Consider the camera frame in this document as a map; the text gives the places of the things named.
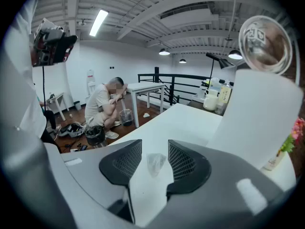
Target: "shorts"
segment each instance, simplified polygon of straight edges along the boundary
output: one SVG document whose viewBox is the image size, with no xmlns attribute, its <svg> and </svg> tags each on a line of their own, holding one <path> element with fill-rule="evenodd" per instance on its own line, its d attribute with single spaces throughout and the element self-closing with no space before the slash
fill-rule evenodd
<svg viewBox="0 0 305 229">
<path fill-rule="evenodd" d="M 88 121 L 86 121 L 86 124 L 89 127 L 93 127 L 96 125 L 100 125 L 104 127 L 103 116 L 104 116 L 103 112 L 99 112 L 95 116 L 91 117 Z"/>
</svg>

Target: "water bottle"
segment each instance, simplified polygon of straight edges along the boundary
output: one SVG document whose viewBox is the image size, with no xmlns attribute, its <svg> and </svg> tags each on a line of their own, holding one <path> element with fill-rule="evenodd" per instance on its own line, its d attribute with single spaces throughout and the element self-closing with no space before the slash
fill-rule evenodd
<svg viewBox="0 0 305 229">
<path fill-rule="evenodd" d="M 218 115 L 224 114 L 231 96 L 231 91 L 232 91 L 232 87 L 230 85 L 230 81 L 225 80 L 225 82 L 221 86 L 221 90 L 218 97 L 218 103 L 215 108 L 216 114 Z"/>
</svg>

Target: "green leaf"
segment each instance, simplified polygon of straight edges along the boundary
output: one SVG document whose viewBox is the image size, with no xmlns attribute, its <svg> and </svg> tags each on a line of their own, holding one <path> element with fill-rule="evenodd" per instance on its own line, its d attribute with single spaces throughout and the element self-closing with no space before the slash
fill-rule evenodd
<svg viewBox="0 0 305 229">
<path fill-rule="evenodd" d="M 286 141 L 283 143 L 282 147 L 281 147 L 281 150 L 283 152 L 292 152 L 292 149 L 295 147 L 294 144 L 294 138 L 292 137 L 292 135 L 290 134 Z"/>
</svg>

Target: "pink flower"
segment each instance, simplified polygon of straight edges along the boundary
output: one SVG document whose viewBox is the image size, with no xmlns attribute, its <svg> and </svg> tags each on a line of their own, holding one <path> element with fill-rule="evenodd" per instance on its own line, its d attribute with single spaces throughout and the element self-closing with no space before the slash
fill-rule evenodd
<svg viewBox="0 0 305 229">
<path fill-rule="evenodd" d="M 303 136 L 303 127 L 305 125 L 305 121 L 302 118 L 297 118 L 295 121 L 295 125 L 291 130 L 291 136 L 294 140 L 297 140 L 299 136 Z"/>
</svg>

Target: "sneaker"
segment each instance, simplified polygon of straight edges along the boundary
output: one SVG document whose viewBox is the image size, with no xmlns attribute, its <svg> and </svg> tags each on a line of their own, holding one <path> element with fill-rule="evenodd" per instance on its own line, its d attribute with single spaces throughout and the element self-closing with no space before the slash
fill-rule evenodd
<svg viewBox="0 0 305 229">
<path fill-rule="evenodd" d="M 113 124 L 113 127 L 115 127 L 115 126 L 119 126 L 121 124 L 121 122 L 120 121 L 115 121 L 114 122 L 114 124 Z"/>
<path fill-rule="evenodd" d="M 105 133 L 105 136 L 110 139 L 116 139 L 119 137 L 119 134 L 112 132 L 112 131 L 108 131 Z"/>
<path fill-rule="evenodd" d="M 56 129 L 52 129 L 52 130 L 53 130 L 53 132 L 58 133 L 60 131 L 60 129 L 61 129 L 61 125 L 57 125 Z"/>
</svg>

